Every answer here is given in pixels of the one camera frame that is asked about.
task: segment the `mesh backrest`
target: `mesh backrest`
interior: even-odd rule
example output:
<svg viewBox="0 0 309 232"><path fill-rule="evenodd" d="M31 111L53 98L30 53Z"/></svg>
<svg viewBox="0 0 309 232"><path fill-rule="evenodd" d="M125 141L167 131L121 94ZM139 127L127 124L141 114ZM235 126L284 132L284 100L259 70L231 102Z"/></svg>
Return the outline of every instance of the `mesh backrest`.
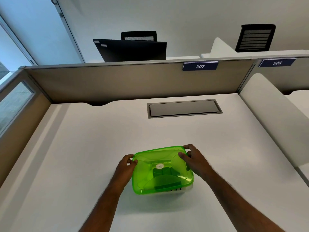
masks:
<svg viewBox="0 0 309 232"><path fill-rule="evenodd" d="M269 51L276 30L274 24L247 24L241 27L236 52Z"/></svg>
<svg viewBox="0 0 309 232"><path fill-rule="evenodd" d="M157 41L157 32L156 31L122 32L121 40Z"/></svg>

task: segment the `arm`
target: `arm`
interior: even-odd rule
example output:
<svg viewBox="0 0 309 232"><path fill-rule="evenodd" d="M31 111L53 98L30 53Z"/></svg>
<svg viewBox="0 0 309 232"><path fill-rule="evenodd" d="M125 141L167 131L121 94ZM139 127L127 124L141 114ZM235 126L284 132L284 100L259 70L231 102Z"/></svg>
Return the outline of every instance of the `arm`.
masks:
<svg viewBox="0 0 309 232"><path fill-rule="evenodd" d="M130 160L132 157L126 155L120 160L114 176L79 232L109 232L120 195L137 165L137 160Z"/></svg>
<svg viewBox="0 0 309 232"><path fill-rule="evenodd" d="M193 172L208 183L237 232L284 232L243 199L233 187L218 175L195 146L189 144L183 147L191 151L188 151L188 155L182 152L179 152L178 155Z"/></svg>

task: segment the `hand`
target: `hand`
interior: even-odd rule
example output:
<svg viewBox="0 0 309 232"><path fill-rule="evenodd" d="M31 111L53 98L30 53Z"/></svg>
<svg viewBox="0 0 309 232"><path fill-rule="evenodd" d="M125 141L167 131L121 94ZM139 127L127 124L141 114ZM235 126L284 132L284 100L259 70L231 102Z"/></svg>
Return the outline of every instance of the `hand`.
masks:
<svg viewBox="0 0 309 232"><path fill-rule="evenodd" d="M207 171L212 169L210 164L194 145L189 144L184 145L183 147L185 149L190 149L190 151L187 152L188 155L179 152L179 157L187 163L187 165L192 169L193 172L195 172L197 175L199 175L205 180Z"/></svg>
<svg viewBox="0 0 309 232"><path fill-rule="evenodd" d="M122 160L120 160L115 170L115 173L108 185L109 187L113 187L116 190L120 191L120 193L130 181L133 170L137 165L137 160L130 160L133 156L134 155L126 155L122 158Z"/></svg>

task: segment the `green lid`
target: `green lid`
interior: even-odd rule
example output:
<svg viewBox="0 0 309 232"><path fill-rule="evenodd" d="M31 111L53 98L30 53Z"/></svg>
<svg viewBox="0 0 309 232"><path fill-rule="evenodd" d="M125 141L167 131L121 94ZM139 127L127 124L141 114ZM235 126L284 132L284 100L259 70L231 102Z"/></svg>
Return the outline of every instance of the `green lid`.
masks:
<svg viewBox="0 0 309 232"><path fill-rule="evenodd" d="M182 146L136 153L133 160L138 160L138 163L132 176L134 192L145 195L191 185L194 181L193 172L178 156L178 152L187 153Z"/></svg>

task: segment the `desk number sign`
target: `desk number sign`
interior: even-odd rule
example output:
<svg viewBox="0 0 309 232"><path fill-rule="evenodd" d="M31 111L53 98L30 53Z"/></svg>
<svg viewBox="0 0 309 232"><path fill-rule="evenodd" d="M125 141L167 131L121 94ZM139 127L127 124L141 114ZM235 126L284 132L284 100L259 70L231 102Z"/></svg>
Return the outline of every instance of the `desk number sign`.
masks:
<svg viewBox="0 0 309 232"><path fill-rule="evenodd" d="M263 59L259 67L286 67L291 66L296 58L268 58Z"/></svg>
<svg viewBox="0 0 309 232"><path fill-rule="evenodd" d="M203 71L203 70L216 70L219 61L209 62L185 62L183 63L183 71Z"/></svg>

